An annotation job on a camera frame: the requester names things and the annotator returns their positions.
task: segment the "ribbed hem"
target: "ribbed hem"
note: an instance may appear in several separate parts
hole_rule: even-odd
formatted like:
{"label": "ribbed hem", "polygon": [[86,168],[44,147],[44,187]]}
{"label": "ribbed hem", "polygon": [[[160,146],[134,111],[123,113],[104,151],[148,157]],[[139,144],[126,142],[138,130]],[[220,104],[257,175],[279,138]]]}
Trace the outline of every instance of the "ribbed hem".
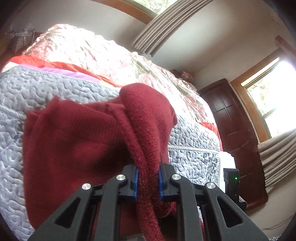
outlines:
{"label": "ribbed hem", "polygon": [[78,104],[71,100],[59,100],[55,96],[44,114],[57,128],[81,139],[107,145],[123,142],[119,125],[108,113],[107,105],[107,102]]}

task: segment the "green foliage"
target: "green foliage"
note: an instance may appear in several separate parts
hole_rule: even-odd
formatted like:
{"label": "green foliage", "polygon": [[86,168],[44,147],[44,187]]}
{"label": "green foliage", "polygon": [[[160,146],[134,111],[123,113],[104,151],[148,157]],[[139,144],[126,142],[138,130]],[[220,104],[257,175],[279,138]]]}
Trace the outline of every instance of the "green foliage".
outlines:
{"label": "green foliage", "polygon": [[151,9],[156,14],[160,14],[176,0],[134,0],[143,6]]}

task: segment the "power cord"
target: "power cord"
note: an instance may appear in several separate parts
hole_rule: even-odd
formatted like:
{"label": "power cord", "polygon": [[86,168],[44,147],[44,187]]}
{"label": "power cord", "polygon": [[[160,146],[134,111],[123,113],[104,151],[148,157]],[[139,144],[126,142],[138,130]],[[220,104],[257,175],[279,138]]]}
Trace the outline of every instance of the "power cord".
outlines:
{"label": "power cord", "polygon": [[261,229],[261,231],[277,229],[277,228],[283,226],[284,224],[286,224],[287,222],[289,222],[290,219],[293,218],[293,217],[294,217],[294,215],[291,215],[286,220],[284,220],[284,221],[282,221],[282,222],[280,222],[280,223],[278,223],[278,224],[276,224],[276,225],[274,225],[272,227]]}

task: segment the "window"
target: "window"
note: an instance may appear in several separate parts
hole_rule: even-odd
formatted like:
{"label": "window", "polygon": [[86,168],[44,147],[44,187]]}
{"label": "window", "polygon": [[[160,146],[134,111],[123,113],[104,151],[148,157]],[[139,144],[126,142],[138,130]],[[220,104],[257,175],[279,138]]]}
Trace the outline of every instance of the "window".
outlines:
{"label": "window", "polygon": [[[280,36],[277,40],[292,47]],[[281,47],[231,81],[253,123],[259,141],[296,128],[296,70],[293,52]]]}
{"label": "window", "polygon": [[133,1],[145,6],[146,8],[155,12],[156,14],[160,14],[177,0],[133,0]]}

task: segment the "brown wooden panel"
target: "brown wooden panel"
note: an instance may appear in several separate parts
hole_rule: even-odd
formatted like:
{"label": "brown wooden panel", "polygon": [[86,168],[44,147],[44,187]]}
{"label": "brown wooden panel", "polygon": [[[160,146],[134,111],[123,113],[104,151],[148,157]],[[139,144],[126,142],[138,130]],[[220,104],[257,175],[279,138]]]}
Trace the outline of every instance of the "brown wooden panel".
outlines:
{"label": "brown wooden panel", "polygon": [[208,85],[199,94],[213,112],[224,151],[234,157],[241,177],[240,195],[248,209],[264,204],[268,196],[258,141],[243,106],[225,79]]}

